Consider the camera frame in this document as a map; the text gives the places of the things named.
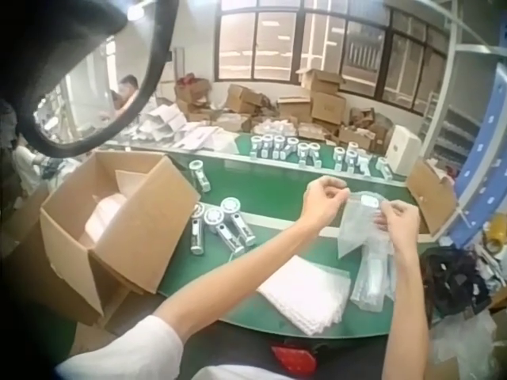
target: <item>white shirt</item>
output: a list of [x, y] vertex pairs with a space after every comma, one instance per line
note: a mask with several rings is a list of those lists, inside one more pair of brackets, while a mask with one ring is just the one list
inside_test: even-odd
[[33, 165], [36, 155], [26, 146], [17, 146], [13, 150], [13, 164], [17, 174], [21, 178], [21, 187], [30, 195], [36, 191], [40, 184], [40, 174]]
[[[174, 380], [180, 372], [183, 343], [176, 332], [153, 315], [108, 346], [76, 355], [56, 367], [63, 378]], [[205, 367], [193, 380], [291, 380], [246, 366]]]

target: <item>window frame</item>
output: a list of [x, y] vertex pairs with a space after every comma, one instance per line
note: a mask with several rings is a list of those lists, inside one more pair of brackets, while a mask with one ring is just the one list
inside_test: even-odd
[[[245, 8], [238, 8], [238, 9], [228, 9], [228, 10], [222, 10], [221, 1], [218, 1], [216, 3], [216, 27], [215, 27], [215, 35], [214, 35], [214, 43], [215, 43], [215, 53], [213, 57], [213, 74], [215, 77], [215, 82], [271, 82], [271, 83], [280, 83], [280, 84], [292, 84], [292, 85], [299, 85], [299, 75], [296, 74], [296, 71], [300, 68], [301, 65], [301, 55], [303, 50], [303, 34], [305, 29], [305, 20], [307, 15], [311, 14], [318, 14], [322, 16], [329, 16], [329, 17], [338, 17], [345, 21], [345, 32], [343, 37], [343, 42], [341, 46], [341, 57], [340, 57], [340, 63], [339, 63], [339, 74], [343, 71], [343, 65], [344, 65], [344, 54], [346, 52], [347, 47], [347, 35], [349, 31], [349, 22], [356, 22], [361, 25], [367, 25], [371, 26], [373, 28], [380, 29], [384, 32], [384, 42], [383, 42], [383, 48], [381, 53], [381, 59], [379, 64], [379, 72], [377, 74], [377, 80], [374, 88], [374, 94], [373, 95], [367, 95], [364, 93], [358, 93], [355, 91], [350, 91], [347, 89], [341, 89], [341, 93], [347, 93], [355, 96], [364, 97], [367, 99], [371, 99], [374, 101], [378, 101], [380, 103], [384, 103], [396, 108], [403, 109], [407, 112], [412, 112], [416, 115], [422, 115], [422, 112], [419, 112], [415, 110], [415, 105], [417, 101], [417, 95], [421, 86], [421, 80], [423, 76], [423, 71], [425, 69], [424, 65], [424, 59], [427, 54], [436, 54], [439, 55], [444, 60], [447, 59], [447, 53], [445, 51], [441, 51], [438, 48], [432, 46], [429, 44], [429, 29], [433, 29], [436, 32], [439, 32], [443, 35], [445, 35], [447, 38], [449, 36], [449, 33], [443, 30], [442, 28], [438, 28], [435, 25], [431, 25], [426, 21], [423, 21], [421, 18], [407, 13], [403, 10], [394, 8], [393, 6], [387, 6], [384, 4], [384, 7], [386, 7], [388, 12], [388, 22], [387, 25], [377, 23], [375, 21], [366, 20], [361, 17], [353, 16], [349, 14], [350, 11], [350, 2], [353, 0], [347, 0], [347, 7], [346, 12], [334, 12], [334, 11], [327, 11], [324, 9], [312, 9], [307, 8], [305, 6], [305, 1], [300, 0], [299, 6], [259, 6], [260, 0], [256, 1], [256, 6], [250, 6]], [[394, 12], [401, 13], [406, 17], [412, 17], [413, 19], [419, 21], [425, 26], [425, 38], [424, 40], [421, 40], [415, 36], [412, 36], [408, 32], [404, 32], [402, 30], [398, 30], [393, 26], [393, 15]], [[239, 13], [254, 13], [254, 25], [253, 25], [253, 43], [252, 43], [252, 58], [251, 58], [251, 69], [250, 69], [250, 78], [220, 78], [219, 77], [219, 54], [220, 54], [220, 32], [221, 32], [221, 20], [222, 16], [232, 15], [232, 14], [239, 14]], [[294, 29], [294, 39], [293, 39], [293, 47], [292, 47], [292, 61], [291, 61], [291, 74], [290, 78], [288, 80], [280, 80], [280, 79], [260, 79], [255, 78], [255, 62], [256, 62], [256, 53], [257, 53], [257, 31], [258, 31], [258, 22], [259, 22], [259, 14], [260, 13], [293, 13], [295, 14], [295, 29]], [[392, 45], [393, 45], [393, 39], [397, 37], [401, 37], [404, 39], [407, 39], [412, 44], [416, 44], [420, 47], [422, 47], [422, 55], [419, 62], [418, 67], [418, 73], [417, 73], [417, 81], [414, 88], [414, 94], [412, 96], [411, 106], [409, 108], [397, 104], [391, 101], [387, 101], [383, 99], [383, 95], [385, 92], [386, 87], [386, 80], [389, 72], [389, 63], [391, 60], [391, 53], [392, 53]]]

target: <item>hand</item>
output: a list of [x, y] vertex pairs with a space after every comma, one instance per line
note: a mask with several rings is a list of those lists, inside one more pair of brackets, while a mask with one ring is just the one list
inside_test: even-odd
[[320, 232], [333, 221], [349, 194], [350, 190], [343, 180], [328, 176], [313, 180], [304, 193], [299, 220]]
[[381, 230], [389, 232], [396, 257], [403, 259], [403, 262], [413, 262], [414, 258], [418, 262], [419, 209], [401, 200], [384, 201], [380, 209], [382, 214], [375, 219], [375, 223]]

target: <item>green table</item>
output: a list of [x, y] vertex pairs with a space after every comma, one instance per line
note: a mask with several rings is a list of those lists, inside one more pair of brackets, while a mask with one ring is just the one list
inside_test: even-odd
[[[280, 232], [287, 224], [299, 217], [303, 193], [309, 181], [324, 173], [343, 177], [353, 192], [377, 192], [389, 200], [401, 199], [414, 203], [402, 182], [386, 182], [379, 179], [379, 173], [371, 167], [372, 178], [359, 175], [337, 173], [332, 159], [332, 146], [322, 146], [322, 170], [297, 167], [296, 157], [292, 155], [287, 162], [273, 160], [255, 161], [248, 158], [250, 136], [240, 135], [236, 140], [240, 155], [216, 154], [214, 152], [185, 153], [170, 151], [170, 155], [184, 166], [194, 159], [204, 162], [204, 170], [211, 183], [212, 190], [201, 196], [201, 201], [213, 205], [228, 197], [237, 197], [242, 204], [242, 212], [257, 236], [257, 245], [268, 241]], [[156, 150], [154, 146], [131, 146], [131, 149]], [[185, 175], [191, 180], [189, 172]], [[302, 255], [305, 259], [349, 272], [352, 287], [360, 264], [360, 252], [353, 252], [344, 258], [337, 259], [336, 235], [340, 216], [330, 225], [325, 236], [320, 236]], [[433, 243], [420, 243], [423, 252]], [[158, 291], [169, 297], [190, 281], [202, 276], [230, 259], [230, 251], [219, 237], [205, 230], [205, 254], [194, 256], [189, 250], [189, 230], [186, 230], [171, 260]], [[360, 310], [349, 302], [341, 323], [332, 325], [314, 338], [345, 339], [387, 334], [391, 325], [392, 301], [386, 298], [381, 313], [370, 313]], [[223, 318], [234, 325], [248, 329], [285, 336], [307, 337], [279, 314], [259, 294], [254, 294], [242, 302]]]

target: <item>window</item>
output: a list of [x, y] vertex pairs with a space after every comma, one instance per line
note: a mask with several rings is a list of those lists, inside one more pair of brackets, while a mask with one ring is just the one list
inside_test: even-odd
[[379, 75], [384, 32], [378, 28], [349, 22], [347, 48], [341, 75], [342, 89], [373, 96]]
[[328, 10], [336, 13], [347, 12], [347, 0], [304, 0], [304, 6], [312, 10]]
[[217, 81], [297, 84], [299, 68], [339, 73], [341, 91], [423, 113], [449, 38], [382, 0], [221, 0]]
[[417, 18], [406, 16], [401, 12], [393, 12], [393, 28], [420, 41], [426, 38], [426, 25]]
[[219, 78], [251, 79], [255, 13], [222, 17], [220, 25]]
[[259, 13], [253, 77], [291, 78], [295, 13]]
[[344, 19], [308, 13], [300, 66], [339, 72], [344, 34]]
[[445, 71], [445, 59], [430, 49], [427, 52], [422, 67], [421, 84], [414, 105], [414, 110], [419, 112], [425, 111], [429, 93], [440, 91]]
[[393, 37], [391, 59], [383, 99], [405, 108], [412, 107], [424, 48], [420, 44]]

